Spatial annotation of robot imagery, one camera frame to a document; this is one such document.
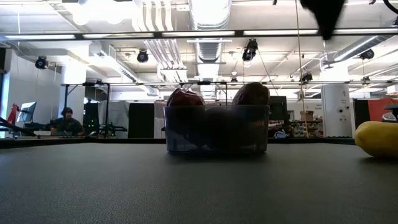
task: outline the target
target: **white column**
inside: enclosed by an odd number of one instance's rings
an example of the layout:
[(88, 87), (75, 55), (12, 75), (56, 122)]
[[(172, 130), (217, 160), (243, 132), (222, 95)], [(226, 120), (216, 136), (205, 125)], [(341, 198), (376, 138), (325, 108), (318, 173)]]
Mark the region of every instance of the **white column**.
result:
[[(333, 68), (320, 74), (323, 81), (348, 81), (348, 69), (344, 64), (332, 65)], [(351, 106), (348, 84), (322, 86), (323, 135), (324, 137), (352, 137)]]
[[(62, 67), (62, 83), (67, 84), (81, 84), (86, 81), (86, 67), (80, 62), (71, 61), (66, 66)], [(67, 100), (67, 107), (73, 110), (73, 118), (83, 123), (83, 110), (84, 110), (84, 97), (85, 97), (85, 87), (76, 87), (69, 95)], [(65, 103), (65, 87), (60, 90), (60, 104), (59, 112), (63, 110)]]

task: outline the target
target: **fluorescent light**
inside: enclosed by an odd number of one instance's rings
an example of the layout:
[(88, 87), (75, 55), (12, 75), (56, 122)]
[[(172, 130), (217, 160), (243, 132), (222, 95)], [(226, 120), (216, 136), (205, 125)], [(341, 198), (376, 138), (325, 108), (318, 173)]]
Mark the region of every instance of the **fluorescent light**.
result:
[(83, 34), (84, 38), (87, 39), (100, 39), (100, 38), (143, 38), (143, 37), (153, 37), (153, 33), (129, 33), (129, 34)]
[[(300, 35), (313, 35), (317, 34), (316, 29), (311, 30), (300, 30)], [(247, 30), (243, 32), (243, 35), (297, 35), (297, 30)]]
[(191, 31), (191, 32), (163, 32), (163, 37), (212, 37), (234, 36), (235, 31)]
[(160, 86), (168, 86), (168, 85), (179, 85), (180, 83), (168, 83), (168, 82), (163, 82), (163, 83), (142, 83), (143, 85), (160, 85)]
[(336, 29), (334, 34), (385, 34), (396, 32), (398, 33), (397, 28), (364, 28), (364, 29)]
[(224, 39), (196, 39), (196, 40), (187, 40), (189, 44), (197, 44), (197, 43), (231, 43), (232, 40), (224, 40)]
[(8, 40), (63, 40), (75, 39), (73, 34), (55, 34), (55, 35), (6, 35)]

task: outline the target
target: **plastic bin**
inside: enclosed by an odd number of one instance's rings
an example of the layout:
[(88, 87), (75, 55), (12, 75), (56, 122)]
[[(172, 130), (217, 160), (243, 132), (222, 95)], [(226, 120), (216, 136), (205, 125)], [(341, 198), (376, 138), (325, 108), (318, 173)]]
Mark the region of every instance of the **plastic bin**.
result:
[(169, 152), (267, 151), (269, 106), (166, 106)]

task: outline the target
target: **security camera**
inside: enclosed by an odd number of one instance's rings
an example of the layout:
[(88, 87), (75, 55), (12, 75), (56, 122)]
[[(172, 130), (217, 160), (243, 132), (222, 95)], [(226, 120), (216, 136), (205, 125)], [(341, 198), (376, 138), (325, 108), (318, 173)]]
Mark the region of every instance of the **security camera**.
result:
[(253, 60), (254, 56), (256, 56), (256, 50), (258, 50), (258, 44), (255, 39), (251, 39), (244, 49), (243, 55), (242, 55), (242, 60), (244, 62), (250, 62)]
[(303, 77), (301, 78), (301, 80), (303, 82), (312, 81), (312, 73), (311, 72), (307, 72), (307, 73), (303, 74)]
[(359, 55), (359, 58), (362, 60), (372, 59), (373, 57), (374, 57), (374, 51), (372, 49), (369, 49)]
[(44, 70), (47, 69), (49, 67), (49, 62), (47, 61), (47, 57), (46, 56), (39, 56), (39, 58), (37, 59), (36, 63), (35, 63), (36, 68)]
[(147, 50), (140, 50), (137, 56), (137, 61), (140, 63), (145, 63), (148, 61)]

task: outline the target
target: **dark tabletop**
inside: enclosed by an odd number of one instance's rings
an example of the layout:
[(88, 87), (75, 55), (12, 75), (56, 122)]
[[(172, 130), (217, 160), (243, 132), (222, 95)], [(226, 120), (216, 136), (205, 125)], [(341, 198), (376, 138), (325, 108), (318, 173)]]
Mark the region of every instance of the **dark tabletop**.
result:
[(0, 223), (398, 223), (398, 163), (356, 146), (183, 157), (165, 145), (0, 150)]

